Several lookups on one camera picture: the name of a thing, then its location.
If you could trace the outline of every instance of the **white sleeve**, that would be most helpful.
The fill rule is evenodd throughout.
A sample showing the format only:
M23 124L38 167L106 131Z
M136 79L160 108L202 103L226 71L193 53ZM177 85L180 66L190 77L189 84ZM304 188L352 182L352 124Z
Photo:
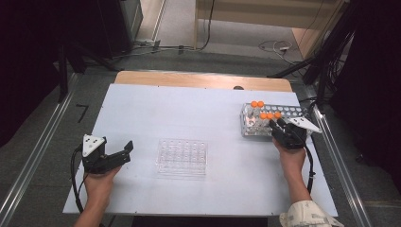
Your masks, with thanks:
M314 201L298 201L289 207L288 213L280 215L280 223L283 227L316 226L329 227L344 225L328 215Z

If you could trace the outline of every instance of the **human arm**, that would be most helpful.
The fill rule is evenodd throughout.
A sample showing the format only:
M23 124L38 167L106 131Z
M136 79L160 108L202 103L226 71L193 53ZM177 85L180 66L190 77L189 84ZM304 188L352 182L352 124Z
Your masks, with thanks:
M283 168L284 177L288 184L291 203L297 201L312 201L302 177L302 167L306 157L305 149L289 150L282 147L274 138L273 144L280 152L281 167Z
M112 169L105 174L85 173L85 188L88 195L85 209L80 214L75 227L98 227L103 214L109 205L110 195L113 189L113 178L120 167Z
M272 141L280 152L280 163L288 184L289 196L292 203L288 213L280 215L280 223L285 227L343 227L341 223L323 211L323 209L312 200L307 191L302 177L302 168L306 157L305 149L288 150L282 147L274 138Z

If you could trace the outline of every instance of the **orange cap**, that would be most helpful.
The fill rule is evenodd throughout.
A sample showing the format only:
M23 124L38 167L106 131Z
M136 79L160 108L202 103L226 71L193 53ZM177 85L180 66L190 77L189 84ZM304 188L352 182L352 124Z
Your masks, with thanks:
M258 101L258 102L257 102L257 106L260 107L260 108L262 108L262 107L265 106L265 103L264 103L263 101Z
M268 120L272 120L273 119L273 113L268 112L266 117L267 117Z
M266 113L261 113L259 115L260 119L266 119L268 117L268 115Z
M280 112L274 113L274 117L275 117L275 118L280 118L280 117L281 117L281 113L280 113Z
M255 108L257 106L257 102L256 101L252 101L251 102L251 106Z

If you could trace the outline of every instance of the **metal rail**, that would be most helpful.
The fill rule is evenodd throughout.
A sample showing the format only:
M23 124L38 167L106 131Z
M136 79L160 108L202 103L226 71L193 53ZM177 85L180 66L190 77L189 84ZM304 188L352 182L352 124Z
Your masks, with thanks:
M306 88L306 92L309 97L316 96L315 91L311 86ZM342 188L344 189L347 200L350 204L351 210L354 213L355 220L357 222L357 226L359 227L372 227L368 213L365 210L365 206L363 204L362 199L357 192L357 188L355 187L354 181L352 180L351 174L348 171L347 166L342 160L342 156L340 154L339 148L337 147L336 141L331 133L328 121L325 115L322 115L315 105L313 108L313 113L318 121L319 127L323 131L323 139L327 145L328 152L333 161L334 167L336 168L337 174L339 175L340 182L342 184Z
M9 225L15 209L20 203L21 198L24 196L29 182L35 173L36 168L41 162L54 132L59 126L65 110L67 109L68 104L70 103L70 100L75 92L77 84L78 75L73 74L69 82L70 92L67 94L64 101L56 106L56 109L47 122L47 125L44 128L44 131L42 132L42 135L39 138L35 148L32 150L22 171L17 177L17 180L13 183L8 194L6 195L6 199L4 200L0 210L0 227L6 227Z

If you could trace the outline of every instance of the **black cloth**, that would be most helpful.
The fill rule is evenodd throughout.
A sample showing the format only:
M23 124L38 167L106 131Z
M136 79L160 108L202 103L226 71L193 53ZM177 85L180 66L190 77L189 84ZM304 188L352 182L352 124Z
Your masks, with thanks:
M361 4L355 38L330 104L356 133L369 163L392 175L401 192L401 5Z
M39 3L0 2L0 147L59 83L58 8Z

